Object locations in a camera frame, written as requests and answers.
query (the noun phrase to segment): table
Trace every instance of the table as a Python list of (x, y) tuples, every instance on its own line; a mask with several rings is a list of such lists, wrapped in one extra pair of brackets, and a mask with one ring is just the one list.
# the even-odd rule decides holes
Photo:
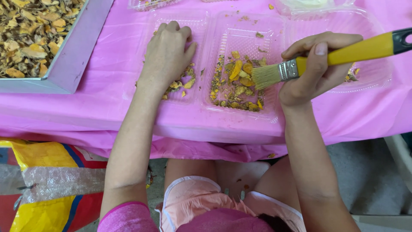
[[(253, 5), (248, 0), (216, 3), (182, 0), (167, 7), (206, 8), (212, 14), (216, 9), (277, 14), (276, 10), (269, 10), (270, 2), (273, 0)], [(412, 2), (408, 0), (397, 4), (357, 0), (355, 5), (374, 14), (386, 31), (412, 26)], [(67, 142), (108, 156), (138, 77), (135, 54), (144, 36), (147, 16), (148, 12), (127, 9), (127, 1), (116, 0), (77, 92), (73, 95), (1, 94), (0, 135)], [(412, 60), (412, 52), (390, 59), (395, 69), (389, 88), (325, 93), (312, 101), (326, 144), (412, 131), (412, 78), (407, 72), (407, 60)], [(159, 109), (154, 134), (151, 158), (246, 162), (266, 158), (271, 153), (277, 156), (287, 153), (282, 117), (278, 123), (250, 117), (226, 120), (216, 111), (164, 104)]]

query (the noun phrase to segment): pink shirt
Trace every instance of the pink shirt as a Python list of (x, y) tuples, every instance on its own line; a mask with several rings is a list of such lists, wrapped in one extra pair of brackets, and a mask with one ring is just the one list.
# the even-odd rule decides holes
[[(147, 205), (142, 202), (126, 202), (110, 210), (99, 223), (98, 232), (159, 231), (150, 217)], [(181, 225), (176, 232), (273, 232), (270, 226), (259, 218), (246, 213), (218, 208), (195, 217), (191, 222)]]

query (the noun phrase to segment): pink sleeve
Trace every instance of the pink sleeve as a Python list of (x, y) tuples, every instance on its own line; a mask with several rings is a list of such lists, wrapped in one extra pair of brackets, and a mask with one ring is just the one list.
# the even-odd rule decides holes
[(142, 202), (126, 202), (114, 207), (100, 220), (98, 232), (147, 231), (157, 232), (147, 205)]

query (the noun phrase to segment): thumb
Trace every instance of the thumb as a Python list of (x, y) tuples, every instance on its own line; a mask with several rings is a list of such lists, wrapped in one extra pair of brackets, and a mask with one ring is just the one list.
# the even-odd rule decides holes
[(321, 42), (312, 47), (306, 60), (306, 71), (298, 79), (304, 87), (316, 86), (328, 69), (328, 44)]
[(190, 62), (190, 60), (192, 59), (192, 57), (194, 55), (194, 52), (196, 51), (196, 47), (197, 47), (197, 43), (193, 42), (186, 49), (186, 52), (185, 52), (186, 61)]

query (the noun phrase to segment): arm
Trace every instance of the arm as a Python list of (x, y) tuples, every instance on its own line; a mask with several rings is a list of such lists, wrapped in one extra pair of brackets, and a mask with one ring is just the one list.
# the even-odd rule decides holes
[(129, 110), (117, 134), (106, 169), (100, 218), (129, 201), (147, 205), (146, 172), (157, 108), (167, 87), (189, 65), (196, 43), (189, 27), (160, 25), (147, 46), (146, 61)]
[(290, 59), (297, 52), (310, 50), (306, 72), (285, 83), (279, 92), (290, 165), (308, 232), (360, 232), (340, 196), (336, 172), (310, 101), (341, 84), (350, 68), (351, 64), (328, 68), (328, 48), (360, 40), (359, 35), (323, 33), (296, 42), (283, 54), (284, 59)]

